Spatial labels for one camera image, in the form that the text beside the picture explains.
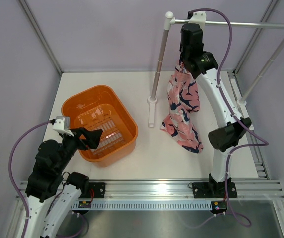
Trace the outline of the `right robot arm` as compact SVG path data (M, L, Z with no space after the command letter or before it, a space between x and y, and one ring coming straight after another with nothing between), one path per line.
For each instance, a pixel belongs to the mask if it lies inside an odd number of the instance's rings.
M213 168L207 182L191 185L194 198L236 198L235 184L230 176L232 149L251 126L249 117L244 118L223 89L218 64L212 53L204 51L203 31L198 24L181 27L180 60L204 91L216 117L218 128L208 133L214 148Z

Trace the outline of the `pink shark print shorts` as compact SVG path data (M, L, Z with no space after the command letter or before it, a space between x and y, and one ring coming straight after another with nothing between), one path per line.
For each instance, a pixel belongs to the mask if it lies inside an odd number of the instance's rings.
M203 144L191 120L191 113L200 110L198 85L181 61L176 63L174 74L169 79L166 97L169 110L161 130L185 150L200 153Z

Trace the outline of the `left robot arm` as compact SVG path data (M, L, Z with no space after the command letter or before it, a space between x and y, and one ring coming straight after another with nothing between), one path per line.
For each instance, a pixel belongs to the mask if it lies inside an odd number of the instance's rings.
M63 171L77 150L97 149L103 131L89 131L84 127L71 129L71 134L60 134L62 141L46 140L35 157L33 171L28 178L27 238L54 238L71 206L79 198L95 197L89 177L79 172L68 175L59 199L57 190L63 182Z

